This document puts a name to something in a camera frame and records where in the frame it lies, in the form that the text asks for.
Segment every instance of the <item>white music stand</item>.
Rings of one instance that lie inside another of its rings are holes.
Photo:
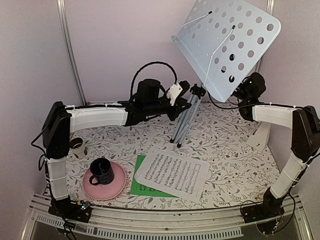
[[[264,55],[281,30],[280,22],[243,0],[196,0],[173,42],[197,73],[198,87],[220,102]],[[192,94],[171,142],[181,147],[201,99]]]

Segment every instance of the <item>floral tablecloth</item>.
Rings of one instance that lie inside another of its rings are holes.
[[[164,115],[136,126],[106,126],[76,132],[73,137],[84,139],[88,155],[77,159],[70,152],[67,157],[67,186],[71,198],[130,209],[221,208],[240,205],[245,200],[261,200],[266,189],[277,179],[279,170],[269,148],[258,152],[247,146],[246,141],[256,123],[243,120],[238,110],[221,110],[202,103],[181,148],[169,142],[175,125],[176,122],[170,122]],[[137,156],[147,154],[152,147],[199,157],[210,163],[210,177],[199,201],[130,195]],[[102,156],[120,164],[127,174],[123,192],[108,201],[91,199],[82,188],[82,178],[90,163]]]

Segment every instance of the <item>white wall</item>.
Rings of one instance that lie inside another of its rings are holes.
[[[30,142],[53,102],[80,103],[56,1],[0,0],[0,79],[0,239],[17,240],[45,186]]]
[[[262,9],[266,0],[248,1]],[[199,78],[171,41],[195,0],[68,0],[66,12],[80,79],[88,101],[127,100],[136,71],[151,61],[168,62],[178,80]],[[137,82],[174,81],[165,66],[150,66]]]
[[[267,91],[263,100],[313,105],[320,115],[320,2],[276,0],[274,15],[280,20],[282,31],[265,56],[262,75]],[[269,147],[282,169],[290,153],[291,131],[273,126]],[[297,185],[314,239],[320,239],[319,172],[320,158]]]

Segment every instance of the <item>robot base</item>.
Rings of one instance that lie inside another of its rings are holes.
[[[241,209],[241,214],[243,215],[243,219],[246,224],[274,218],[276,216],[283,215],[284,213],[285,210],[281,205],[274,207],[273,209],[269,209],[267,213],[262,204],[246,206]]]
[[[88,223],[91,217],[91,207],[83,208],[83,205],[71,203],[70,197],[56,201],[51,199],[51,204],[48,213],[58,217],[63,217],[68,220],[77,222]]]

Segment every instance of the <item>small white cup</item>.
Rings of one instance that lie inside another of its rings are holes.
[[[70,149],[77,159],[83,159],[88,154],[84,140],[80,137],[74,138],[70,141]]]

